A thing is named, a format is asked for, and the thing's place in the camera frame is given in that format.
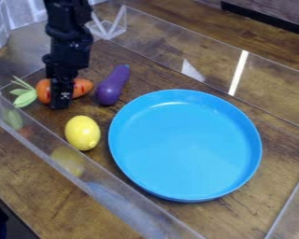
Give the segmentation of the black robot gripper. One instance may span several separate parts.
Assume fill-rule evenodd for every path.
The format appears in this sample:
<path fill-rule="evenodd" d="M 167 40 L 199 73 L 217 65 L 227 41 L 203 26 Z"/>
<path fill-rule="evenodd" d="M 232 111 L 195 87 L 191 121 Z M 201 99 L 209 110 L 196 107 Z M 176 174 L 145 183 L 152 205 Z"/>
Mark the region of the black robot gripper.
<path fill-rule="evenodd" d="M 92 7 L 86 0 L 44 0 L 46 9 L 46 35 L 50 52 L 42 57 L 46 78 L 52 78 L 49 107 L 69 108 L 73 80 L 88 67 L 93 36 L 85 27 L 92 20 Z"/>

